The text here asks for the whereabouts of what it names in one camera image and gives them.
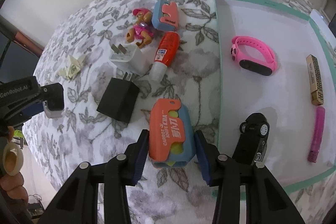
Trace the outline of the person's left hand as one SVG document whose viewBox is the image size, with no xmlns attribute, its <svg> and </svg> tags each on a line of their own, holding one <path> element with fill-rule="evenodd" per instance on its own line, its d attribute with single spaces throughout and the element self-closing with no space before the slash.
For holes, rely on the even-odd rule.
<svg viewBox="0 0 336 224">
<path fill-rule="evenodd" d="M 23 186 L 24 178 L 20 172 L 23 165 L 23 154 L 20 147 L 13 142 L 14 128 L 8 127 L 5 136 L 5 151 L 1 156 L 4 175 L 1 177 L 1 193 L 4 194 L 13 214 L 19 214 L 27 209 L 29 195 Z"/>
</svg>

